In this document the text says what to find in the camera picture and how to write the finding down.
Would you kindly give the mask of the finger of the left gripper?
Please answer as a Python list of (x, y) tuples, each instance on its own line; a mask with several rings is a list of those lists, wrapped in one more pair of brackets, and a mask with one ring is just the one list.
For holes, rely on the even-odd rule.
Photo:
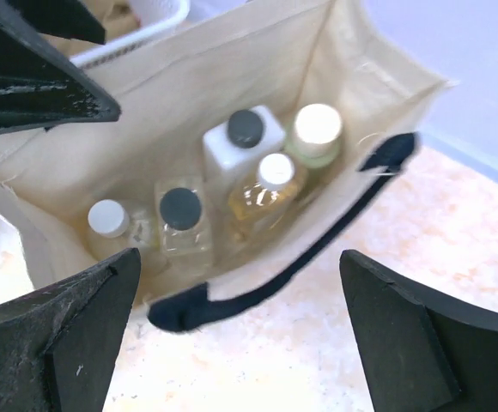
[(104, 45), (106, 30), (78, 0), (7, 0), (38, 33)]
[(0, 8), (0, 135), (115, 122), (119, 103), (12, 8)]

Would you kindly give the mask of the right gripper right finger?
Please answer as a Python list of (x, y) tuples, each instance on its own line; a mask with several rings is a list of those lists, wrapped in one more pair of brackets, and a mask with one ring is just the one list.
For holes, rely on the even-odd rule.
[(498, 411), (498, 312), (356, 250), (339, 271), (376, 411)]

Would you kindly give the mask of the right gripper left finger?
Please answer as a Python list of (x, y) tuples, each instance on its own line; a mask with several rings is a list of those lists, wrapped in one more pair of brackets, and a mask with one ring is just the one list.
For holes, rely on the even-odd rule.
[(140, 274), (127, 249), (0, 304), (0, 411), (101, 411)]

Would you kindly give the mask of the clear bottle white cap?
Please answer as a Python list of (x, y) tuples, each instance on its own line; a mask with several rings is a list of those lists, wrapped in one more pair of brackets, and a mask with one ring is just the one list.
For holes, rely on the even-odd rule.
[(88, 212), (88, 246), (100, 260), (137, 248), (141, 254), (159, 250), (155, 215), (143, 203), (103, 199)]

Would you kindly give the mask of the clear bottle dark cap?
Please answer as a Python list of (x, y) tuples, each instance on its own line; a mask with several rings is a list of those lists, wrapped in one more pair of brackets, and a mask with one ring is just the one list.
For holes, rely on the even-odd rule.
[(177, 270), (205, 272), (213, 264), (214, 243), (203, 180), (159, 179), (154, 194), (161, 251)]

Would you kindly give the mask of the white square bottle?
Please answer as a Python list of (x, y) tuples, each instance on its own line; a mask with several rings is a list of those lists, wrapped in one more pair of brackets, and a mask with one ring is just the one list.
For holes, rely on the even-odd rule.
[(266, 155), (282, 149), (286, 131), (267, 106), (233, 112), (203, 134), (205, 178), (225, 197), (232, 185)]

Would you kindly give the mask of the amber liquid bottle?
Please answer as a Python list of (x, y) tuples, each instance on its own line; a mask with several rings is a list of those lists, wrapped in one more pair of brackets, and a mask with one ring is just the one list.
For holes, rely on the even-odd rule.
[(229, 226), (238, 241), (271, 229), (302, 192), (308, 170), (288, 154), (262, 158), (228, 195)]

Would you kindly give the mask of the green bottle beige cap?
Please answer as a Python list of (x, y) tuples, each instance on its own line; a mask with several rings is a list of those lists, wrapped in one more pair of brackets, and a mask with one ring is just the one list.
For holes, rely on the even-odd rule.
[(307, 170), (306, 191), (313, 190), (319, 178), (340, 153), (343, 121), (339, 111), (323, 103), (302, 107), (285, 143), (285, 151)]

